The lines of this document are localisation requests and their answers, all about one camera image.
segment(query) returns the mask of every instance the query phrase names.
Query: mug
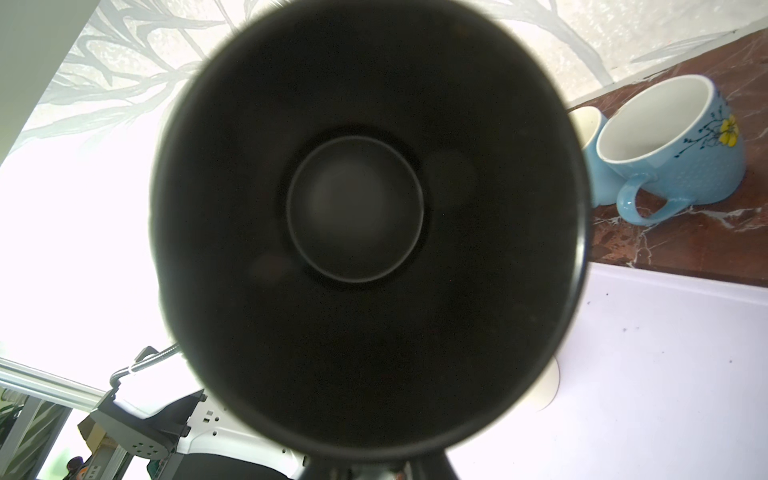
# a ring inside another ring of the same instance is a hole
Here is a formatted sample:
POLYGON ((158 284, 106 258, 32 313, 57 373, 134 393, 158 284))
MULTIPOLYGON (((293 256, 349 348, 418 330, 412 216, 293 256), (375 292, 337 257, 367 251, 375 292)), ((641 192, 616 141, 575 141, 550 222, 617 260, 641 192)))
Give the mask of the mug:
POLYGON ((598 156, 598 135, 607 121, 605 115, 595 107, 581 107, 569 113, 568 117, 576 130, 576 138, 587 164, 592 208, 615 204, 616 196, 625 180, 598 156))
POLYGON ((690 205, 729 197, 746 170, 736 118, 712 81, 682 75, 635 95, 598 137, 600 158, 627 179, 619 190, 619 214, 635 225, 653 225, 690 205), (640 188, 667 203, 642 217, 640 188))

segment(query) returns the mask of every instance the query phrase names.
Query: marble surface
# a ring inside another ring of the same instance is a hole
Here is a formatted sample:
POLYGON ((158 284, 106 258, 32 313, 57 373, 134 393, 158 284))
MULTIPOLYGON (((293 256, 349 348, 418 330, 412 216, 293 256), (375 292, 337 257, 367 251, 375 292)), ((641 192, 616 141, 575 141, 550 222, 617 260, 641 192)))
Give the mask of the marble surface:
MULTIPOLYGON (((704 74, 726 96, 739 120, 740 141, 746 148, 746 176, 726 200, 691 207, 652 227, 627 223, 615 206, 598 207, 594 211, 591 259, 768 286, 768 30, 584 105, 600 108, 610 117, 648 86, 682 74, 704 74)), ((642 190, 637 204, 650 213, 664 200, 642 190)))

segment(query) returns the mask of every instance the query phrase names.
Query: blue mug handle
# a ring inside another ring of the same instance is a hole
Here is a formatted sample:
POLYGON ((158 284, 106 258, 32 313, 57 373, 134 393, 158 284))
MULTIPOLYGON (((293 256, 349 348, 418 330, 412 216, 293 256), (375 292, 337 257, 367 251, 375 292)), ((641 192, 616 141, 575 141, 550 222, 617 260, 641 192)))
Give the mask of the blue mug handle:
POLYGON ((634 225, 642 225, 646 227, 664 221, 694 204, 694 201, 690 198, 671 198, 667 200, 667 203, 655 214, 650 217, 641 217, 637 212, 637 205, 635 204, 634 199, 637 196, 637 191, 640 190, 640 187, 652 180, 654 180, 654 178, 649 174, 637 174, 633 175, 627 180, 627 183, 621 187, 616 199, 616 208, 619 210, 621 218, 634 225))

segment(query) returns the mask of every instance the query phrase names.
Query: black cup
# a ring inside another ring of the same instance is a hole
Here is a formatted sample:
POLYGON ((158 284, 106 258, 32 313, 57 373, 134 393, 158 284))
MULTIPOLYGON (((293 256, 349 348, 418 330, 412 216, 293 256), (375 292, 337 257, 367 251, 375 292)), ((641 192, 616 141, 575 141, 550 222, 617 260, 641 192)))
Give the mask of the black cup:
POLYGON ((157 162, 167 322, 214 395, 311 458, 452 478, 568 328, 576 137, 530 57, 446 0, 301 0, 191 85, 157 162))

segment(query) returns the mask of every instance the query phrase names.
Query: mug rim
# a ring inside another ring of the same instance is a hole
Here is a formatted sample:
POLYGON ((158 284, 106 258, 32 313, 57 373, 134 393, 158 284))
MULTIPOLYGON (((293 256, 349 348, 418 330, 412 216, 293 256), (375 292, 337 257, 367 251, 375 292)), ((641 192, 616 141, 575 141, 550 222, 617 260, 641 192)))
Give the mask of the mug rim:
POLYGON ((712 100, 713 100, 714 96, 715 96, 715 84, 708 77, 705 77, 704 75, 699 75, 699 74, 679 75, 677 77, 672 77, 672 78, 668 78, 667 80, 660 81, 659 83, 657 83, 655 85, 651 85, 650 87, 648 87, 645 90, 641 91, 640 93, 636 94, 634 97, 630 98, 627 101, 627 103, 622 105, 616 111, 616 113, 614 113, 611 116, 611 118, 609 118, 608 121, 605 123, 605 126, 603 127, 602 131, 600 132, 600 136, 598 137, 598 142, 597 142, 597 145, 596 145, 597 146, 597 151, 598 151, 598 156, 600 157, 600 159, 602 161, 604 161, 604 162, 606 162, 608 164, 621 165, 621 164, 630 164, 632 162, 645 160, 646 158, 649 158, 649 157, 654 156, 655 154, 658 154, 659 152, 661 152, 665 148, 668 148, 670 145, 677 143, 693 126, 695 126, 696 124, 698 124, 701 121, 701 119, 704 117, 704 115, 707 113, 707 111, 709 110, 710 106, 712 105, 712 100), (675 138, 673 138, 672 140, 668 141, 666 144, 660 146, 656 150, 652 150, 650 152, 647 152, 646 154, 642 154, 642 155, 639 155, 637 157, 628 158, 626 160, 612 160, 612 159, 610 159, 608 157, 605 157, 603 155, 603 153, 601 151, 601 143, 602 143, 601 139, 603 137, 603 134, 606 131, 608 131, 608 127, 611 125, 611 122, 613 122, 621 114, 621 112, 627 106, 629 106, 629 105, 633 104, 634 102, 638 101, 638 99, 642 99, 642 97, 646 96, 647 94, 652 92, 655 88, 658 88, 661 85, 669 84, 669 83, 672 83, 674 81, 680 81, 681 79, 684 79, 684 78, 686 78, 686 79, 688 79, 688 78, 695 79, 695 80, 698 80, 698 81, 702 82, 704 84, 704 86, 707 88, 707 101, 704 102, 704 106, 701 108, 701 111, 696 116, 696 118, 694 118, 683 131, 681 131, 677 136, 675 136, 675 138))
POLYGON ((591 105, 586 105, 586 106, 584 106, 584 107, 579 107, 579 108, 576 108, 576 109, 574 109, 574 110, 571 110, 571 111, 569 111, 569 112, 568 112, 568 117, 569 117, 569 119, 573 118, 573 117, 575 116, 576 112, 578 112, 578 111, 582 111, 582 112, 584 112, 584 111, 590 111, 590 112, 591 112, 591 114, 592 114, 594 117, 596 117, 596 118, 597 118, 597 120, 598 120, 598 121, 597 121, 597 123, 596 123, 596 124, 595 124, 595 126, 594 126, 594 131, 593 131, 593 132, 592 132, 592 134, 589 136, 589 139, 587 139, 587 141, 585 141, 583 145, 582 145, 582 144, 581 144, 581 142, 579 141, 579 147, 580 147, 582 150, 584 150, 585 148, 589 147, 589 144, 591 144, 591 143, 592 143, 592 141, 593 141, 593 140, 595 140, 595 138, 596 138, 596 137, 597 137, 597 136, 600 134, 600 132, 602 131, 601 127, 602 127, 602 124, 603 124, 603 122, 601 121, 601 117, 603 117, 603 112, 602 112, 602 111, 601 111, 599 108, 597 108, 597 107, 593 107, 593 106, 591 106, 591 105))

